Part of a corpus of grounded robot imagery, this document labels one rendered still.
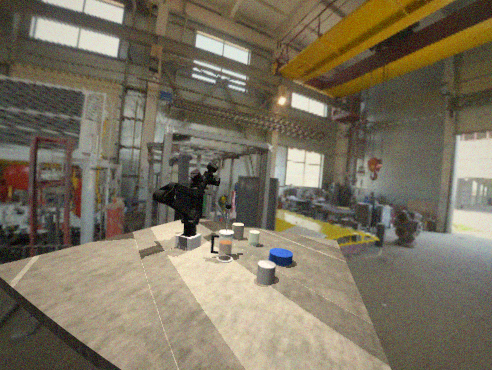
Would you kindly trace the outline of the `blue cylinder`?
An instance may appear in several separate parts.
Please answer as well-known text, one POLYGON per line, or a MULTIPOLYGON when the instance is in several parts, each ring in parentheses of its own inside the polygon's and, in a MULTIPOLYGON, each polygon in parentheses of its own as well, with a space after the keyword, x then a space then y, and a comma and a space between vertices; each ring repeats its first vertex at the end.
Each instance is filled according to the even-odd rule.
POLYGON ((293 253, 282 248, 270 250, 269 261, 276 265, 287 266, 292 264, 293 253))

